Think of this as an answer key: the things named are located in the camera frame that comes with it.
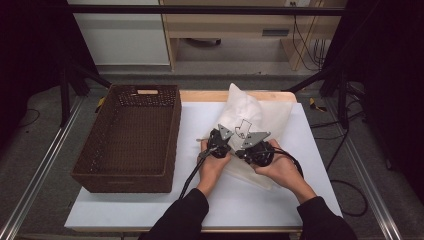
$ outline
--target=wicker basket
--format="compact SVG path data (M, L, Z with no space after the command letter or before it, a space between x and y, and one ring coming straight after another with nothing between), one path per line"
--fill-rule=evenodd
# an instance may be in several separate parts
M175 85L112 85L71 176L90 192L171 192L181 99Z

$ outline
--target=white cabinet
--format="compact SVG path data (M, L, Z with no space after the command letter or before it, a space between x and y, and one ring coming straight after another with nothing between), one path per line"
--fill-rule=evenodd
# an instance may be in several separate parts
M158 5L157 0L68 0L69 4ZM169 65L160 14L74 14L96 65Z

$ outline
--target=right hand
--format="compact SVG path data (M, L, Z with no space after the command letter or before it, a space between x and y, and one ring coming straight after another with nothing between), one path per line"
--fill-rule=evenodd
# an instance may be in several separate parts
M275 139L271 139L268 142L271 146L281 149ZM300 203L316 197L315 192L306 183L302 175L300 175L293 161L283 154L275 153L271 164L266 167L259 167L256 165L252 167L257 174L267 176L278 185L292 191Z

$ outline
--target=tabletop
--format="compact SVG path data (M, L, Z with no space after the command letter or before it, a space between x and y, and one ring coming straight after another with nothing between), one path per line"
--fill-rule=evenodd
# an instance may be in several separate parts
M76 231L148 231L178 199L185 180L195 167L199 133L210 131L225 106L227 91L180 91L182 113L171 193L102 194L81 189L65 227ZM305 180L322 196L329 208L341 215L334 191L300 103L287 92L254 91L261 103L292 102L293 108L280 145L295 156ZM196 175L188 189L195 187ZM230 174L223 174L208 198L210 209L203 221L204 232L299 232L302 221L298 202L289 190L274 186L263 189Z

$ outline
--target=black sleeve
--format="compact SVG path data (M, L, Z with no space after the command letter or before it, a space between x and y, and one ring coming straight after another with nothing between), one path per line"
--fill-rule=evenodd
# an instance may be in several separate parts
M322 197L315 197L297 208L303 221L303 237L313 239L357 239L352 228L326 205Z
M208 211L209 204L205 195L193 188L183 199L175 201L166 210L143 240L197 239Z

